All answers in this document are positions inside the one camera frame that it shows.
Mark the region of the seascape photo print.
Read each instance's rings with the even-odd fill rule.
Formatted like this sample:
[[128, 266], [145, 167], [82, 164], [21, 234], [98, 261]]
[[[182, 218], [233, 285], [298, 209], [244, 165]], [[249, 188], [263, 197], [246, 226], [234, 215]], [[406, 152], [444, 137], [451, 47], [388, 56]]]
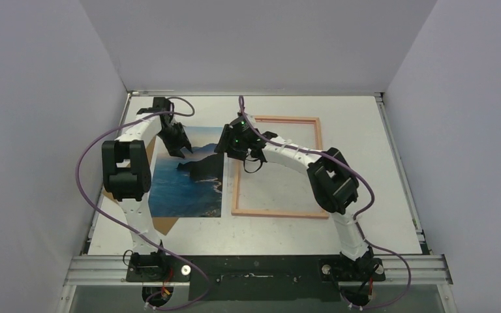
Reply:
[[155, 218], [219, 218], [222, 211], [224, 155], [215, 152], [221, 127], [184, 127], [192, 152], [170, 156], [157, 140], [148, 204]]

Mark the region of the pink wooden picture frame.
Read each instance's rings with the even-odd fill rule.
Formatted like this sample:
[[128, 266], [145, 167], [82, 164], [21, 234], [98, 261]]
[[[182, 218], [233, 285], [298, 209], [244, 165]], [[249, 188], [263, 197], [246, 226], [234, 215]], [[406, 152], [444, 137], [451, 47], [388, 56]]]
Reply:
[[[258, 115], [256, 128], [271, 131], [309, 149], [323, 149], [322, 127], [317, 117]], [[233, 161], [234, 183], [231, 214], [251, 217], [327, 219], [329, 214], [314, 199], [306, 174], [272, 162], [261, 169]]]

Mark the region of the brown cardboard backing board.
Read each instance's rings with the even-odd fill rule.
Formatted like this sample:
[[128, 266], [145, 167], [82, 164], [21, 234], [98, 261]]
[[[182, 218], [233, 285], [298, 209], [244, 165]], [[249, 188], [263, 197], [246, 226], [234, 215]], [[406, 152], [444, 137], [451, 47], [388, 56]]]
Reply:
[[[155, 152], [155, 143], [156, 143], [156, 137], [151, 139], [148, 145], [146, 145], [146, 155], [147, 155], [147, 160], [149, 161], [149, 165], [151, 165], [153, 161], [153, 155]], [[110, 201], [114, 202], [116, 205], [119, 205], [119, 202], [114, 199], [112, 194], [110, 192], [105, 191], [102, 189], [101, 194], [105, 197], [108, 198]], [[155, 229], [163, 234], [167, 235], [168, 232], [173, 228], [175, 223], [178, 221], [177, 217], [153, 217], [153, 225]]]

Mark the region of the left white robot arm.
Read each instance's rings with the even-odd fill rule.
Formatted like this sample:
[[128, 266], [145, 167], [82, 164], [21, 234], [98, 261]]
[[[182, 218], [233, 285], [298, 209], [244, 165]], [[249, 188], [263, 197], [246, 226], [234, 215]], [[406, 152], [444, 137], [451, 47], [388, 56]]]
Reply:
[[147, 148], [161, 139], [171, 157], [184, 158], [182, 150], [192, 151], [183, 125], [175, 120], [173, 101], [173, 97], [155, 97], [122, 135], [101, 147], [104, 189], [122, 209], [132, 236], [128, 272], [154, 281], [168, 278], [172, 268], [148, 208], [152, 172]]

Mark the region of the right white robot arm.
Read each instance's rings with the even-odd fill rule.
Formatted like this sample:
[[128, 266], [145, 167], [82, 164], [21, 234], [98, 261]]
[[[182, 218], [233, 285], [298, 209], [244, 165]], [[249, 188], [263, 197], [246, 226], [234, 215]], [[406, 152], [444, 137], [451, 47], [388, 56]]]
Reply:
[[292, 143], [270, 131], [259, 132], [254, 119], [239, 115], [224, 125], [216, 152], [228, 158], [244, 161], [251, 157], [264, 163], [274, 163], [302, 173], [309, 179], [317, 204], [328, 212], [335, 224], [345, 257], [342, 270], [352, 279], [360, 279], [369, 270], [374, 258], [371, 245], [347, 207], [358, 199], [359, 180], [336, 148], [327, 151], [310, 149]]

